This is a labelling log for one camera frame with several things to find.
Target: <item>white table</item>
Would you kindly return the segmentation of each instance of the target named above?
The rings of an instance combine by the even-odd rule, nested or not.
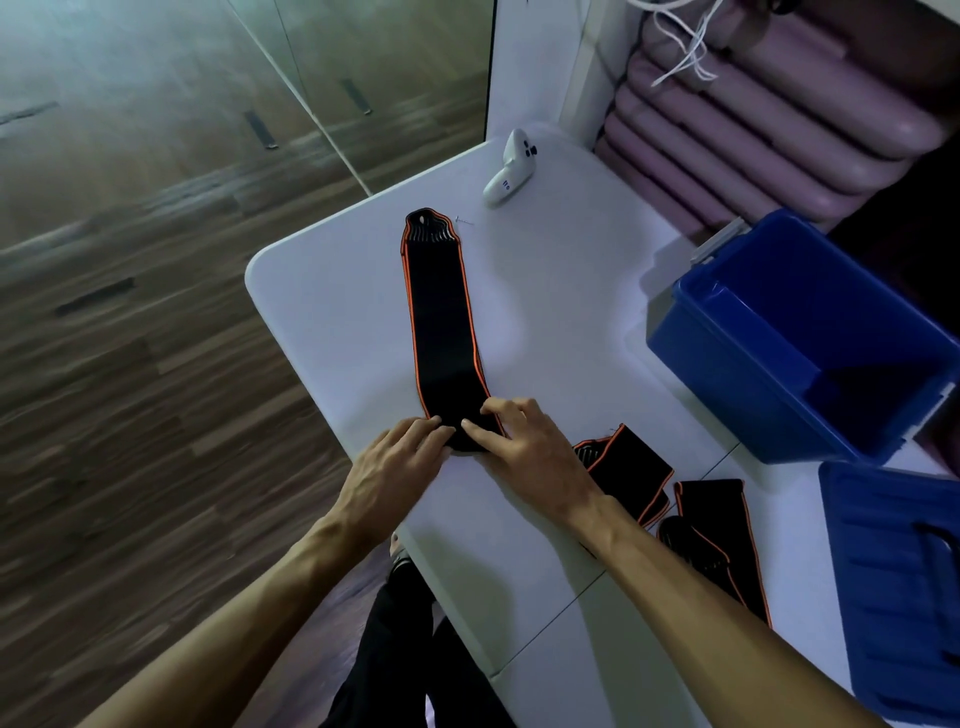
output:
[[[571,442],[626,423],[677,479],[744,470],[774,623],[849,687],[815,466],[764,469],[743,448],[727,457],[736,440],[646,348],[647,304],[692,245],[593,155],[552,128],[527,131],[538,171],[507,205],[480,199],[502,165],[498,139],[261,251],[247,270],[257,308],[354,457],[421,413],[404,218],[431,206],[454,219],[490,390],[536,397]],[[599,563],[472,457],[447,461],[400,536],[521,726],[696,720]]]

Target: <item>stacked pink mats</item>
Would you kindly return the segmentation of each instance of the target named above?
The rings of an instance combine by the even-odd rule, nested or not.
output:
[[[676,13],[692,27],[711,4]],[[955,127],[960,28],[914,0],[803,8],[726,0],[701,61],[717,78],[657,86],[684,53],[644,19],[595,152],[682,234],[782,206],[828,230]]]

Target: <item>blue storage box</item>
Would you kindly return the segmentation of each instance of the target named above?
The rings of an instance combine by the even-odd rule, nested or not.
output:
[[[887,461],[960,345],[787,210],[673,287],[650,349],[765,463]]]
[[[849,463],[820,483],[853,694],[960,728],[960,483]]]

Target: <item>bin handle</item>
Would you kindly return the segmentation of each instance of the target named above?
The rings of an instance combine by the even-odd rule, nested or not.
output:
[[[731,220],[722,230],[715,232],[706,243],[697,248],[690,259],[691,265],[707,263],[713,259],[713,254],[733,240],[737,235],[750,231],[750,225],[742,217]]]
[[[960,667],[960,541],[945,528],[929,523],[915,522],[913,529],[921,539],[926,576],[933,591],[933,614],[942,640],[940,655]]]

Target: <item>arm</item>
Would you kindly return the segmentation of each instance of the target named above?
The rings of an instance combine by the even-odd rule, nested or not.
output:
[[[357,457],[330,512],[273,567],[147,665],[81,728],[227,728],[327,593],[436,477],[453,427],[411,418]]]
[[[490,468],[603,561],[715,728],[885,726],[603,495],[533,400],[490,398],[511,439],[464,420]]]

